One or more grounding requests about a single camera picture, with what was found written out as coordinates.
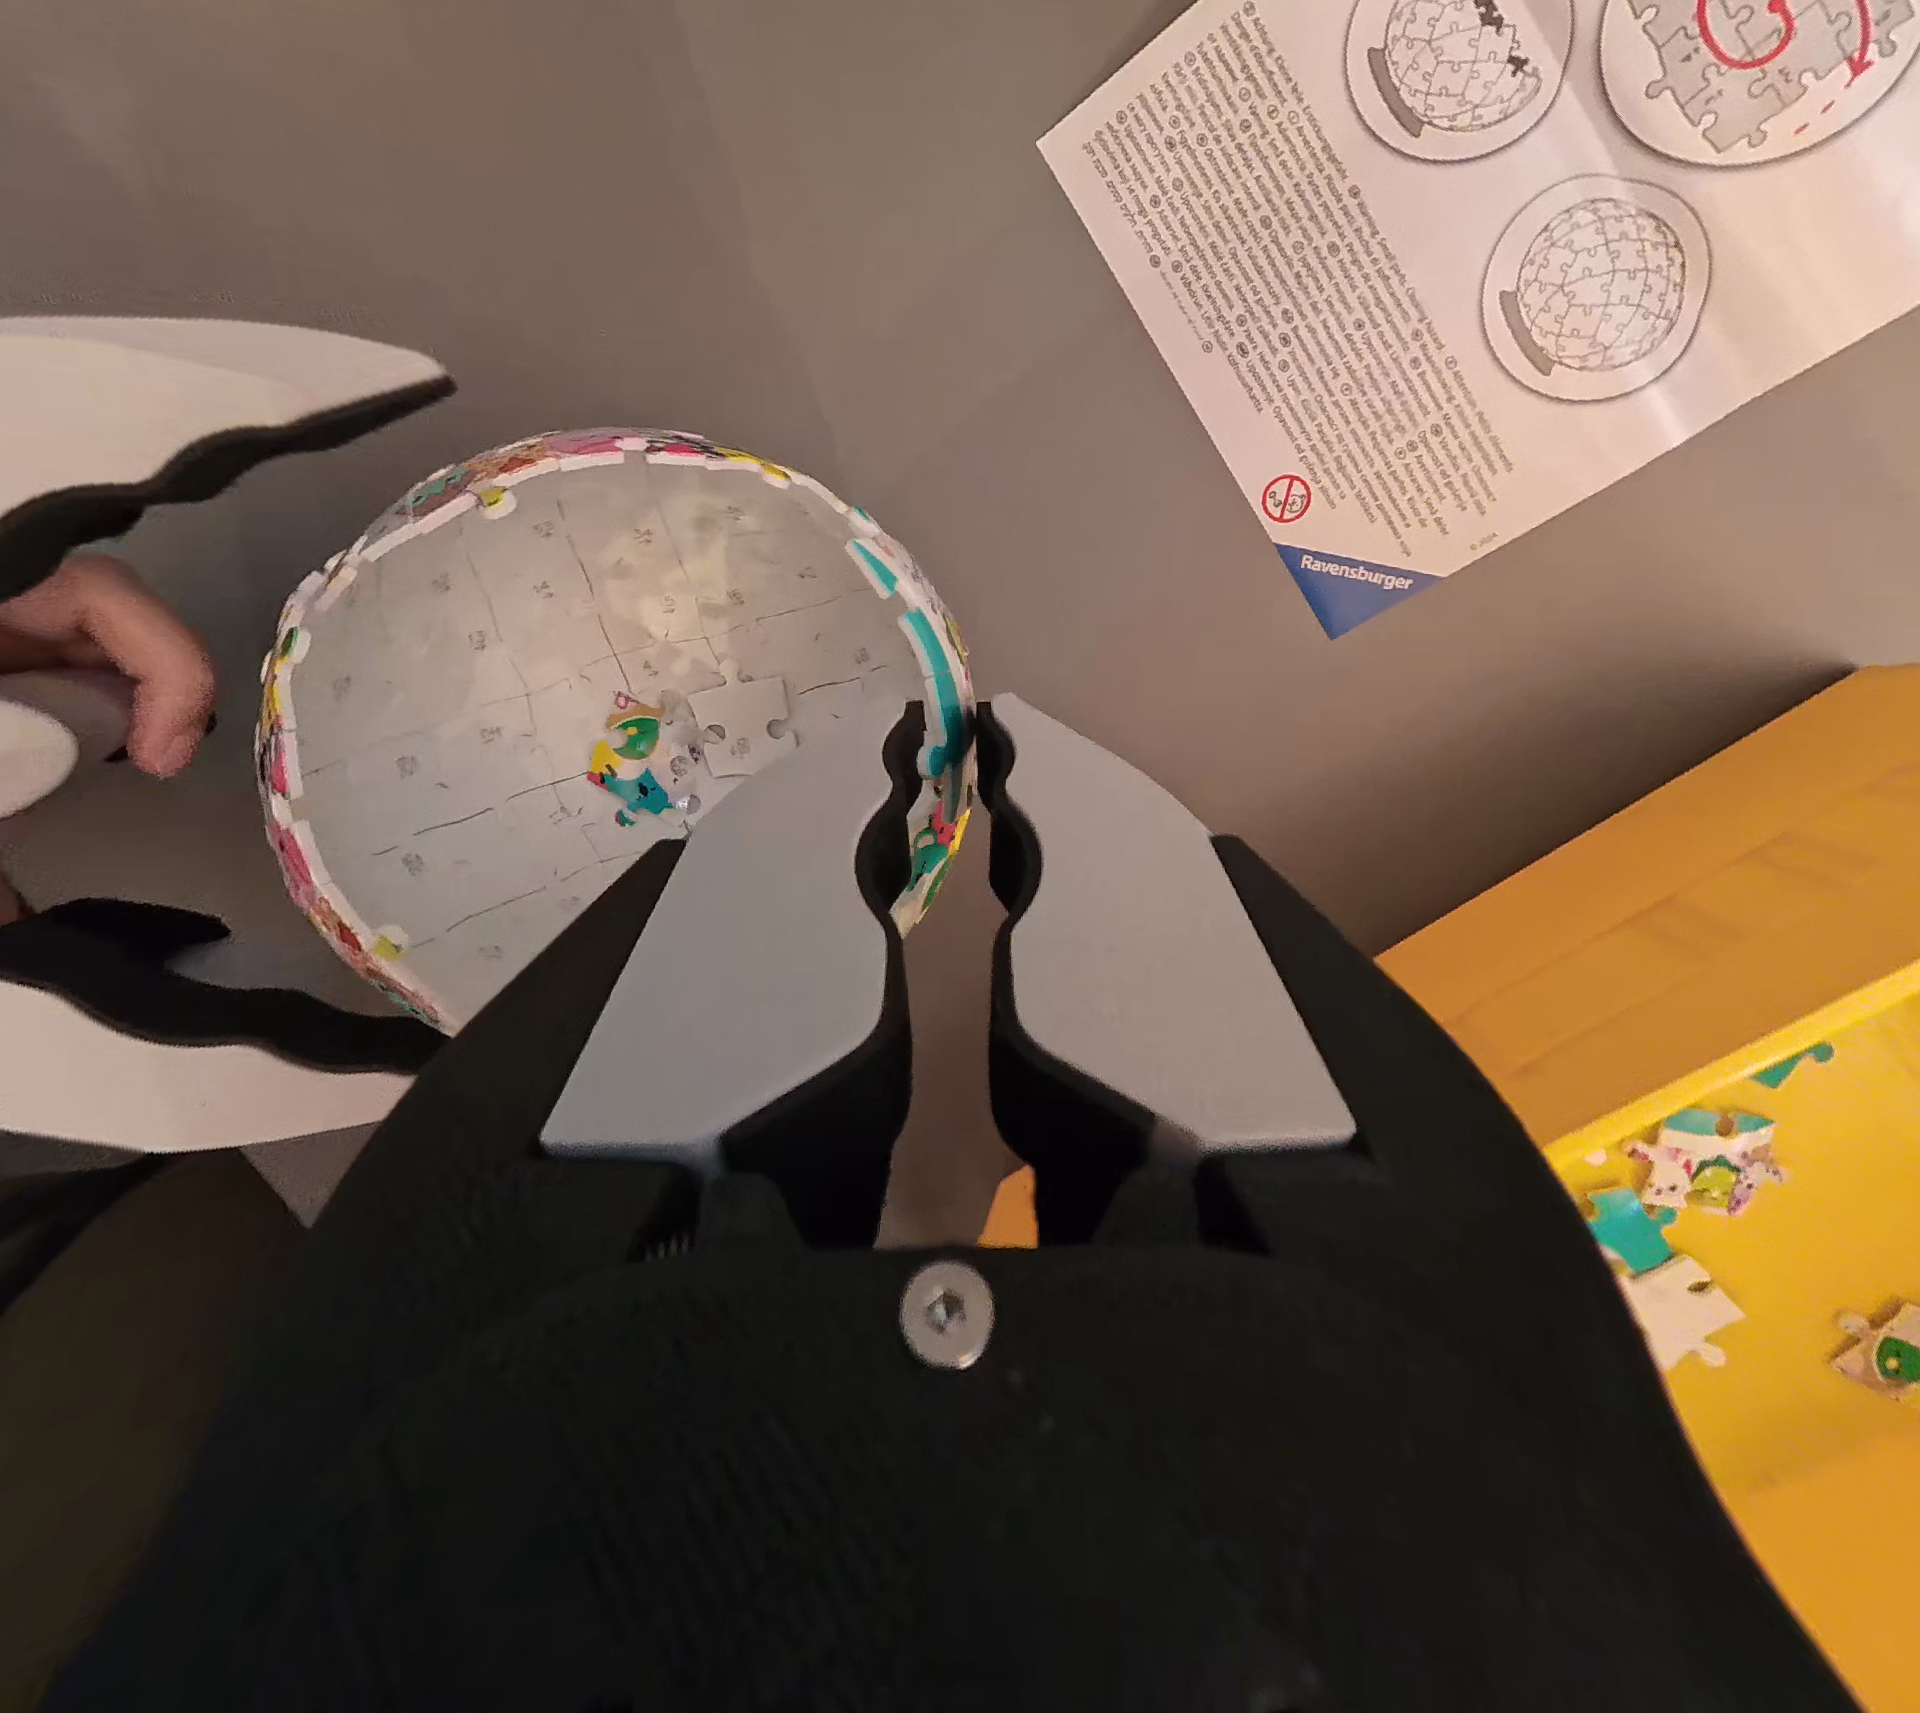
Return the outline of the white instruction leaflet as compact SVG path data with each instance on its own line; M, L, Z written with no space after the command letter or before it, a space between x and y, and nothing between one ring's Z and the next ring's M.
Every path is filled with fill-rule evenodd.
M1915 310L1920 0L1195 0L1041 142L1326 636Z

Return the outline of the colourful puzzle ball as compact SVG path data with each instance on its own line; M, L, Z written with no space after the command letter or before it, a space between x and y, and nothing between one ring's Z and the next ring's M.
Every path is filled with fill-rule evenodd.
M671 427L451 463L284 596L255 787L290 898L348 971L464 1029L675 839L619 825L589 781L614 694L692 698L729 659L789 681L784 759L863 699L924 705L897 903L911 928L975 812L961 622L869 511ZM698 825L745 781L711 777Z

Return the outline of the yellow plastic bin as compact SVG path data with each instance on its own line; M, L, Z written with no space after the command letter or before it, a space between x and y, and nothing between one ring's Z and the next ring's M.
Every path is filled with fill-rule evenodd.
M1427 928L1214 835L1360 1138L1172 1159L1010 1042L1068 1707L1915 1707L1915 1408L1666 1377L1551 1148L1915 1014L1915 672L1860 672Z

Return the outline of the upturned white puzzle piece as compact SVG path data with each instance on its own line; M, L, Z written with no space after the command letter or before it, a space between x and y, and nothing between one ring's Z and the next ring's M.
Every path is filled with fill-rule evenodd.
M689 698L702 725L702 759L716 777L752 777L774 765L792 739L789 681L747 674L735 659L717 672L723 684Z

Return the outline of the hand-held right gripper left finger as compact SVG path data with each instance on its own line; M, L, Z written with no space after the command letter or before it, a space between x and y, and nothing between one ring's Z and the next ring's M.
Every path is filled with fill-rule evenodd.
M922 699L863 699L689 835L543 1152L717 1173L733 1130L875 1040L922 750Z

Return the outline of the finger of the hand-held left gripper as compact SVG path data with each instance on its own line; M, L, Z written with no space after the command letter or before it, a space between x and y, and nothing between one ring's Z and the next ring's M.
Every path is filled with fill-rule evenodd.
M4 317L0 596L158 505L281 454L343 452L455 392L445 364L350 335L185 317Z
M185 1156L382 1124L441 1032L276 980L200 909L70 898L0 935L0 1124Z

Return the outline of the pile of puzzle pieces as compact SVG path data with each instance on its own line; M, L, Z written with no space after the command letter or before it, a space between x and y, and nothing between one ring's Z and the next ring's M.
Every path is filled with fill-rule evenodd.
M1915 1408L1915 1014L1694 1073L1551 1148L1666 1377L1825 1370Z

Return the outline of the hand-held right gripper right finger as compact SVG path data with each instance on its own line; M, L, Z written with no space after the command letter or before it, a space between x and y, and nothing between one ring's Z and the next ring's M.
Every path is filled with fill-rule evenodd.
M1199 812L1012 694L978 715L978 781L1015 1051L1172 1159L1360 1138Z

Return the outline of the person's left hand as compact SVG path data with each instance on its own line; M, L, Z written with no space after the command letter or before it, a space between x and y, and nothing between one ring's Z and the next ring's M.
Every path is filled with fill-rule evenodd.
M206 644L110 554L70 554L45 586L0 605L0 672L112 672L131 681L131 760L184 776L216 715Z

